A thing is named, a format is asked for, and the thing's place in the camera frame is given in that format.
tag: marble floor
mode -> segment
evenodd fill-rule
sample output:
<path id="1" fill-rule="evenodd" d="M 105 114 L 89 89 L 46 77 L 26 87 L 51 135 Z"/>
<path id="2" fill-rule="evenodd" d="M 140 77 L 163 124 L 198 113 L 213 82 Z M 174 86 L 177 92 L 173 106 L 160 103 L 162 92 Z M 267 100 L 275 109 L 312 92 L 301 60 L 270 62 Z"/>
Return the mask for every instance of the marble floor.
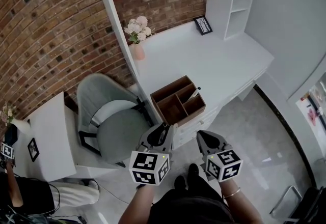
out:
<path id="1" fill-rule="evenodd" d="M 264 223 L 282 223 L 271 218 L 269 212 L 285 189 L 295 185 L 304 194 L 311 183 L 292 140 L 267 104 L 252 90 L 243 102 L 235 98 L 223 107 L 208 130 L 224 136 L 244 160 L 235 181 L 256 206 Z M 173 161 L 171 171 L 156 188 L 155 201 L 172 188 L 178 175 L 186 174 L 190 163 L 202 163 L 196 140 L 174 151 Z M 82 215 L 92 224 L 118 223 L 137 185 L 128 170 L 113 170 L 97 181 L 101 185 L 99 202 L 79 208 L 61 208 L 55 215 Z M 209 184 L 220 192 L 216 181 Z M 294 197 L 290 194 L 277 216 L 289 214 L 293 207 Z"/>

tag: pink vase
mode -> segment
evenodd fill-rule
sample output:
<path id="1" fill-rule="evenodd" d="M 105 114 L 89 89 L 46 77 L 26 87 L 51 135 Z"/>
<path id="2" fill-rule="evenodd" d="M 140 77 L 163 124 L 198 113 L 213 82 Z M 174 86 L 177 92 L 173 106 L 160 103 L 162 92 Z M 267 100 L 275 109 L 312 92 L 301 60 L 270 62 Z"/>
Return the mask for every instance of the pink vase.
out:
<path id="1" fill-rule="evenodd" d="M 143 60 L 145 58 L 145 52 L 141 43 L 133 44 L 133 54 L 136 60 Z"/>

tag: wooden organizer box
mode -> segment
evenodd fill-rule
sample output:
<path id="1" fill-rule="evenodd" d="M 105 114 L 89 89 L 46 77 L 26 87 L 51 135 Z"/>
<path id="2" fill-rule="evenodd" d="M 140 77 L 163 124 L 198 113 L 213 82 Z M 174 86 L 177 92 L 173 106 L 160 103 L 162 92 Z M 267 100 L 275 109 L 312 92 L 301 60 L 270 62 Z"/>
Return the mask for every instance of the wooden organizer box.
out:
<path id="1" fill-rule="evenodd" d="M 184 76 L 152 93 L 151 99 L 164 122 L 181 126 L 205 110 L 200 94 L 188 101 L 195 90 L 193 82 Z"/>

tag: flower vase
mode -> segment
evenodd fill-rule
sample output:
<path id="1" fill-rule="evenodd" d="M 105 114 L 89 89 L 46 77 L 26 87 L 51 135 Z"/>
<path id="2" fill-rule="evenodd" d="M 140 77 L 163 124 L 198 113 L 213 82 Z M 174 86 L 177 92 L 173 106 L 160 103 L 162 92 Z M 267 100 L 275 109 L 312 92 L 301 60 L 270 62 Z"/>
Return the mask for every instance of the flower vase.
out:
<path id="1" fill-rule="evenodd" d="M 13 118 L 11 120 L 11 123 L 14 124 L 18 130 L 20 132 L 22 132 L 23 134 L 27 135 L 27 136 L 30 136 L 31 133 L 32 133 L 32 129 L 31 129 L 31 126 L 28 122 L 26 121 L 22 121 L 22 120 L 17 120 L 15 118 Z"/>
<path id="2" fill-rule="evenodd" d="M 143 60 L 145 52 L 141 43 L 133 44 L 133 54 L 136 60 Z"/>

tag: chair backrest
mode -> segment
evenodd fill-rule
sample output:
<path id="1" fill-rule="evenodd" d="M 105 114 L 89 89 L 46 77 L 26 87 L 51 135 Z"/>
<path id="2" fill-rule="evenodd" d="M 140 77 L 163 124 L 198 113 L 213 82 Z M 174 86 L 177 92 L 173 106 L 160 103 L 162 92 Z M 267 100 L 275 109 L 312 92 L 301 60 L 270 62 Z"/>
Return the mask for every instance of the chair backrest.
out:
<path id="1" fill-rule="evenodd" d="M 77 88 L 78 131 L 89 132 L 94 114 L 114 100 L 127 100 L 137 105 L 137 96 L 102 74 L 85 77 Z"/>

